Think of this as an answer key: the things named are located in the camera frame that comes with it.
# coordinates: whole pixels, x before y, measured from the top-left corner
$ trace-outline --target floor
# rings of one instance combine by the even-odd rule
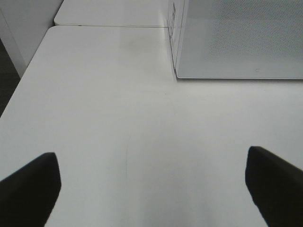
[[[20,77],[0,40],[0,117],[19,81]]]

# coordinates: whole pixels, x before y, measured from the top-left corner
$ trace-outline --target white table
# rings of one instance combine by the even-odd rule
[[[64,0],[56,25],[166,27],[168,0]]]
[[[47,32],[0,118],[0,179],[58,156],[47,226],[266,227],[248,148],[303,167],[302,82],[176,81],[165,31]]]

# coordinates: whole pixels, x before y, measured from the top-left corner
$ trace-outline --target white wall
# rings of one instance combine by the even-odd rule
[[[62,0],[1,0],[0,38],[20,77],[31,61]]]

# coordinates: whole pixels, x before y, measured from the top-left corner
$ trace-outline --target white surface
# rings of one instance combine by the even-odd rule
[[[165,27],[168,0],[64,0],[56,25]]]
[[[302,82],[176,81],[164,31],[47,32],[0,118],[0,179],[58,156],[47,226],[266,227],[248,148],[303,168]]]
[[[0,38],[22,77],[62,0],[1,0]]]
[[[186,0],[177,76],[303,79],[302,24],[301,0]]]

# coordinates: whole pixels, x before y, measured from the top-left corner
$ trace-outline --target perforated panel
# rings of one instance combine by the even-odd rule
[[[303,1],[190,0],[178,77],[303,78]]]

